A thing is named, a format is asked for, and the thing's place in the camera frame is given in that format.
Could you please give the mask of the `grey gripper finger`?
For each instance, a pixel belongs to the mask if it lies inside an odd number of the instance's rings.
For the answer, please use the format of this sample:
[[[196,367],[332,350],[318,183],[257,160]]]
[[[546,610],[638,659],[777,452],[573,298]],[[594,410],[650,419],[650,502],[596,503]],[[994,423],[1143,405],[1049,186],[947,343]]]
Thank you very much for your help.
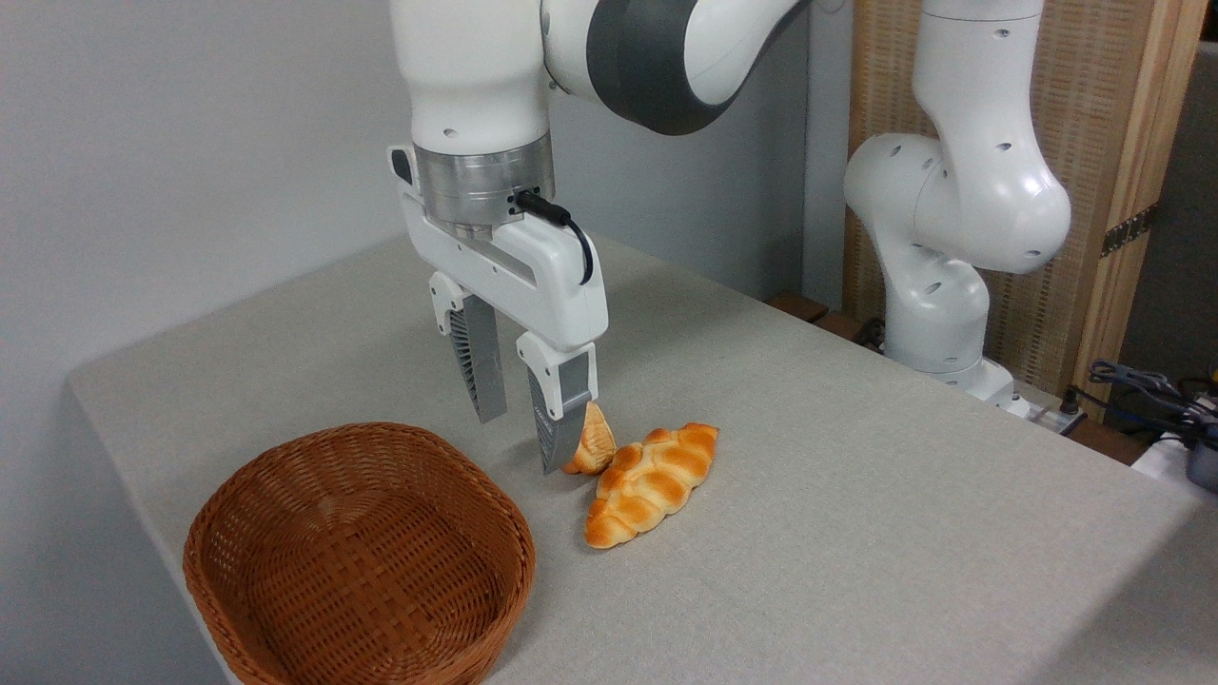
[[[551,474],[572,460],[581,445],[587,403],[598,395],[596,344],[564,352],[525,332],[515,347],[529,368],[542,472]]]
[[[481,423],[495,421],[505,413],[495,308],[440,271],[430,278],[429,289],[438,330],[452,342],[476,417]]]

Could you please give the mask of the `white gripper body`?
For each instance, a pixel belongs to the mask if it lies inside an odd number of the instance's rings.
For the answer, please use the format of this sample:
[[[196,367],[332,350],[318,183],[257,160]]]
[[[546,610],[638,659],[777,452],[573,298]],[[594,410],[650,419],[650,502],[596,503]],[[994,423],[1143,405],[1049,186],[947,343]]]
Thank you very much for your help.
[[[491,154],[390,147],[415,251],[496,313],[572,351],[607,330],[598,256],[553,206],[551,145]]]

